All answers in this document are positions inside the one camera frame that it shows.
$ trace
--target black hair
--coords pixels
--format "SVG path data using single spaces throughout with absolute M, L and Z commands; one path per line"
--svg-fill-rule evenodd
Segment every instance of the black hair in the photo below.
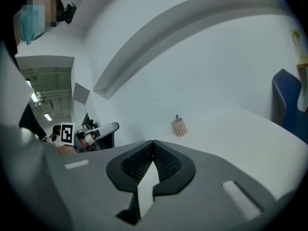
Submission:
M 51 27 L 57 26 L 57 24 L 60 21 L 63 21 L 64 19 L 64 6 L 61 0 L 56 0 L 56 7 L 57 7 L 56 21 L 51 22 Z
M 52 128 L 52 133 L 51 133 L 51 135 L 49 136 L 49 138 L 51 138 L 52 141 L 55 141 L 55 140 L 56 140 L 57 134 L 58 134 L 58 129 L 61 129 L 61 126 L 60 126 L 60 125 L 55 125 L 55 126 L 53 126 L 53 128 Z

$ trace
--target blue chair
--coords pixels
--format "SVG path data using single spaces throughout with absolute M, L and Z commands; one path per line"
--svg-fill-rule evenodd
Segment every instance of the blue chair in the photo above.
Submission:
M 300 81 L 282 69 L 273 78 L 278 97 L 279 125 L 308 144 L 308 114 L 297 108 Z

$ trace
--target white desk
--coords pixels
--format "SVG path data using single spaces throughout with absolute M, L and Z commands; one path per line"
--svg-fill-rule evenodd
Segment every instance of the white desk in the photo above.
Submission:
M 218 155 L 263 184 L 276 199 L 295 189 L 307 169 L 308 145 L 243 109 L 188 128 L 183 137 L 155 139 Z

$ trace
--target curved ceiling beam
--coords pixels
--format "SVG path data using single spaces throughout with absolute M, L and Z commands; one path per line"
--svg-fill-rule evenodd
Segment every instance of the curved ceiling beam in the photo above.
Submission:
M 280 0 L 188 0 L 180 3 L 152 19 L 121 47 L 99 77 L 94 91 L 110 98 L 134 73 L 177 42 L 209 26 L 257 14 L 292 15 L 288 5 Z M 210 16 L 214 17 L 199 28 L 180 36 L 177 34 L 188 25 Z M 177 39 L 162 43 L 176 34 Z

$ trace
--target mesh panel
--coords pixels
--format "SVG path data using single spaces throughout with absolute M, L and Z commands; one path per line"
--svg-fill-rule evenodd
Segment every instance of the mesh panel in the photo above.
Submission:
M 168 179 L 181 168 L 181 162 L 175 156 L 154 145 L 154 163 L 157 168 L 159 181 Z
M 122 164 L 122 170 L 137 183 L 139 183 L 145 173 L 148 171 L 153 160 L 152 144 L 138 151 L 134 155 L 125 159 Z

